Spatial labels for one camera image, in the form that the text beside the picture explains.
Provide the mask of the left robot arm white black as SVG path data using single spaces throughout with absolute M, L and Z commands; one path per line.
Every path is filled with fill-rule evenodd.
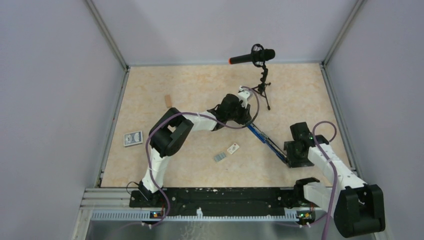
M 238 124 L 242 129 L 251 124 L 249 100 L 255 93 L 240 89 L 237 94 L 227 94 L 220 104 L 203 112 L 181 112 L 170 108 L 152 127 L 146 140 L 148 168 L 139 183 L 141 200 L 149 207 L 160 202 L 159 190 L 163 187 L 164 176 L 169 161 L 183 146 L 191 132 L 214 132 L 228 126 L 228 122 Z

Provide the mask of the blue stapler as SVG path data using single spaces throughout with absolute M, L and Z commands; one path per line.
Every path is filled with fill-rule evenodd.
M 255 124 L 251 123 L 247 128 L 265 145 L 267 145 L 276 156 L 286 165 L 288 165 L 287 155 L 281 150 L 271 138 L 261 131 Z

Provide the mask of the grey staple strip block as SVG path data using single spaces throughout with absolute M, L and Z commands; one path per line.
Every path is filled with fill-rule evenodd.
M 213 159 L 214 159 L 215 162 L 218 163 L 218 162 L 222 161 L 223 159 L 225 159 L 226 157 L 227 157 L 226 153 L 225 152 L 221 152 L 221 153 L 215 155 L 213 157 Z

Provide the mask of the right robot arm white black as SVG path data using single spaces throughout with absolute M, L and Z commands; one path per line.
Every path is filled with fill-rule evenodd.
M 299 206 L 313 203 L 333 220 L 345 238 L 382 232 L 386 229 L 384 194 L 377 184 L 359 178 L 334 152 L 330 141 L 316 135 L 306 122 L 290 126 L 293 140 L 284 144 L 289 166 L 306 161 L 318 167 L 332 187 L 314 177 L 299 179 L 293 200 Z

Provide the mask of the small white staple box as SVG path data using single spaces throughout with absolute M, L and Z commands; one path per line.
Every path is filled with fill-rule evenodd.
M 233 143 L 228 149 L 227 152 L 232 155 L 234 152 L 236 152 L 240 146 L 237 143 Z

